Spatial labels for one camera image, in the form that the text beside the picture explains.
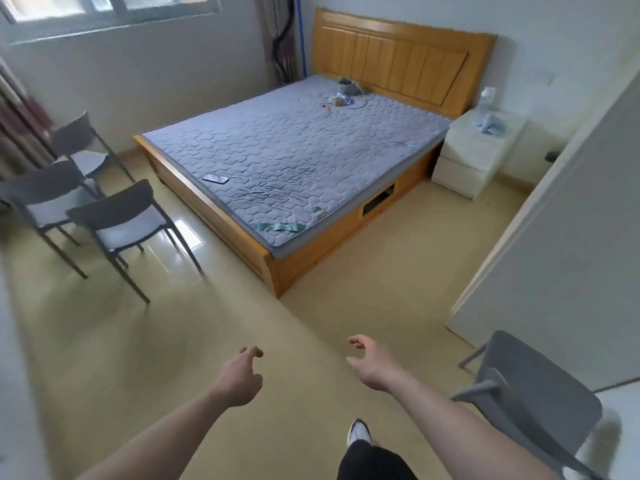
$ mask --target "person's right arm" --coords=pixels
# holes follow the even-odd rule
[[[364,335],[347,357],[364,385],[392,395],[411,416],[453,480],[558,480],[558,475],[489,423],[406,371],[388,348]]]

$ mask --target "bed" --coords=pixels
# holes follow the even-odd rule
[[[426,178],[494,42],[318,9],[316,75],[135,138],[158,177],[280,297]],[[329,111],[340,75],[366,94]]]

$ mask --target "sneaker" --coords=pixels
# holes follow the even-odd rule
[[[364,440],[368,444],[373,444],[373,439],[367,424],[362,419],[356,419],[351,423],[349,434],[347,435],[347,446],[351,446],[357,440]]]

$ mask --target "headboard panel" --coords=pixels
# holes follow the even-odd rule
[[[473,103],[495,35],[316,9],[314,68],[450,118]]]

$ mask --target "bottle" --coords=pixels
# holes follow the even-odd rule
[[[495,88],[484,88],[482,94],[480,94],[480,101],[477,106],[476,123],[479,125],[484,124],[484,120],[491,112],[491,104],[495,98]]]

